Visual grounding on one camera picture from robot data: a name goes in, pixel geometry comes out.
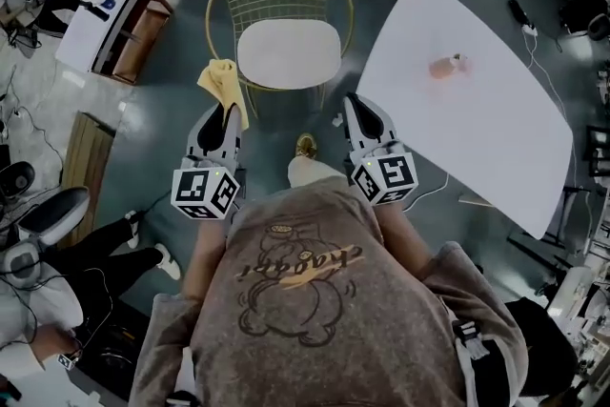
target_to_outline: floor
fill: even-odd
[[[347,144],[343,130],[336,129],[331,121],[342,95],[357,85],[376,35],[395,1],[354,0],[353,44],[346,53],[341,72],[329,84],[323,111],[318,109],[313,91],[256,96],[260,118],[251,117],[253,124],[244,135],[240,154],[248,170],[249,198],[260,198],[286,188],[286,166],[295,138],[302,131],[317,136],[320,159],[341,168]],[[508,0],[460,1],[521,59],[528,58],[519,26],[507,8]],[[564,37],[559,29],[558,10],[566,0],[518,1],[542,32],[537,59],[548,70],[567,110],[579,159],[578,184],[590,187],[592,181],[580,161],[582,139],[586,124],[603,123],[596,69],[599,61],[607,57],[607,45],[591,44],[586,37]],[[52,55],[57,41],[53,39],[45,39],[43,47],[30,61],[9,47],[0,50],[1,74],[6,80],[5,85],[0,82],[0,88],[6,87],[12,67],[16,67],[13,85],[21,103],[32,109],[36,124],[48,130],[49,141],[60,153],[65,154],[75,111],[90,112],[118,129],[98,207],[98,225],[115,220],[131,208],[147,209],[170,188],[172,171],[180,165],[189,129],[214,102],[195,85],[211,56],[203,24],[208,0],[170,2],[177,5],[174,16],[155,44],[135,89],[94,75],[73,73],[56,64]],[[341,8],[339,0],[332,3],[334,15],[340,15]],[[561,52],[556,46],[556,37]],[[231,25],[226,18],[214,19],[213,38],[221,56],[233,56]],[[553,97],[544,74],[538,70],[534,73]],[[35,190],[51,188],[57,182],[58,159],[44,145],[40,134],[30,136],[31,123],[25,119],[11,119],[12,158],[26,159],[34,165]],[[445,175],[440,169],[418,155],[416,164],[418,192],[443,183]],[[541,285],[545,272],[506,243],[506,235],[515,226],[503,215],[493,209],[457,203],[465,191],[460,183],[450,179],[444,192],[422,199],[409,216],[435,250],[447,240],[460,242],[504,298],[531,295]],[[188,263],[194,232],[195,224],[181,217],[167,198],[149,212],[142,229],[144,242],[164,242],[183,267]],[[125,298],[147,312],[153,295],[161,291],[173,292],[176,286],[161,272],[153,271]]]

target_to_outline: yellow sneaker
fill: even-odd
[[[308,132],[304,132],[296,140],[295,156],[305,156],[310,159],[315,159],[317,155],[317,144],[314,137]]]

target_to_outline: brown shirt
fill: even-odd
[[[504,340],[520,390],[523,337],[458,244],[420,279],[385,250],[370,206],[328,178],[240,212],[203,307],[155,299],[130,405],[164,405],[193,350],[211,406],[463,406],[447,312]]]

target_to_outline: marble tile floor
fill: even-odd
[[[179,0],[168,1],[175,6]],[[71,13],[60,11],[58,15],[68,20]],[[8,45],[3,32],[0,36],[0,93],[8,89],[12,79],[12,90],[2,103],[3,120],[19,105],[18,100],[30,110],[35,124],[46,130],[49,142],[63,157],[76,112],[88,112],[117,128],[132,87],[96,74],[73,71],[54,59],[60,40],[45,35],[39,40],[42,46],[31,59],[26,59],[21,51]],[[36,179],[26,196],[55,187],[61,163],[45,144],[43,134],[33,129],[27,114],[12,116],[8,129],[11,161],[28,161],[36,171]],[[10,217],[15,218],[27,208],[20,208],[18,214]]]

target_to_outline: gray floor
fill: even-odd
[[[172,171],[180,165],[190,128],[214,102],[196,86],[211,56],[203,23],[207,1],[180,2],[155,44],[138,86],[132,91],[106,169],[98,225],[115,220],[128,209],[146,209],[170,188]],[[251,117],[252,126],[244,134],[240,153],[240,161],[248,170],[249,198],[287,187],[286,166],[292,157],[295,139],[303,131],[313,132],[318,138],[322,161],[341,168],[347,144],[342,128],[336,129],[331,121],[342,95],[357,85],[376,36],[395,1],[354,0],[354,41],[337,80],[329,84],[322,112],[317,109],[313,91],[256,96],[261,116],[259,120]],[[522,60],[528,59],[519,26],[507,8],[508,0],[459,1],[476,13]],[[565,0],[518,1],[543,32],[537,59],[549,71],[567,110],[579,159],[578,183],[591,187],[592,180],[580,156],[584,126],[602,121],[595,71],[596,60],[603,59],[607,45],[593,46],[586,38],[560,39],[563,52],[559,52],[552,37],[561,35],[558,10]],[[213,32],[219,40],[221,55],[232,56],[231,25],[224,18],[215,19]],[[534,74],[551,93],[542,72],[534,70]],[[416,164],[419,193],[442,184],[444,172],[418,155]],[[422,199],[409,217],[435,250],[447,240],[460,242],[484,267],[490,281],[505,298],[531,295],[541,285],[545,272],[505,241],[515,225],[498,211],[458,204],[459,195],[466,190],[450,179],[443,193]],[[149,243],[164,242],[185,269],[195,229],[196,224],[182,217],[166,198],[147,215],[142,233]],[[176,290],[175,283],[161,272],[153,271],[140,279],[125,298],[148,311],[154,294]]]

